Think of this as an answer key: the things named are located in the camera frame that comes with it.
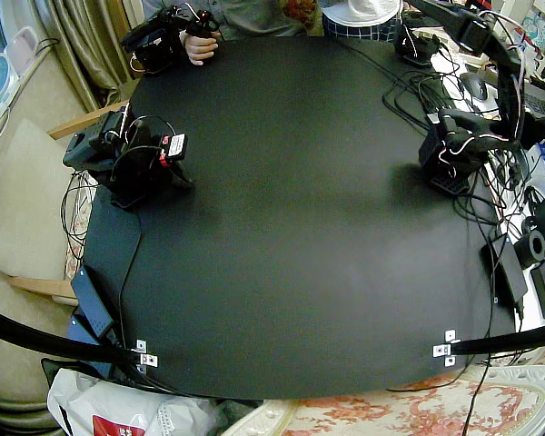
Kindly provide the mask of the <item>person's right hand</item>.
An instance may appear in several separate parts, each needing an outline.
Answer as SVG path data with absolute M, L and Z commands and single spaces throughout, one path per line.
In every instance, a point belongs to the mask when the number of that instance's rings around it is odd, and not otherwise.
M 183 33 L 183 48 L 188 60 L 194 66 L 203 66 L 204 62 L 212 58 L 218 49 L 218 38 L 220 32 L 211 32 L 207 38 Z

